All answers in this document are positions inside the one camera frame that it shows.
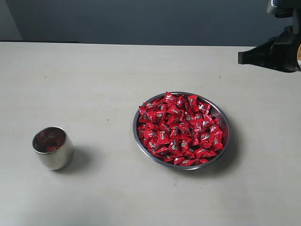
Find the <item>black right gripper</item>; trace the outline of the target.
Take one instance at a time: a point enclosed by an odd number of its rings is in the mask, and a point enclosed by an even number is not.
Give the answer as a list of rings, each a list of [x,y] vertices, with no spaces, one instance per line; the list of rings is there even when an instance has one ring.
[[[301,71],[301,61],[298,60],[301,34],[294,33],[288,26],[275,39],[251,50],[238,52],[238,64],[259,67],[274,67],[284,73]]]

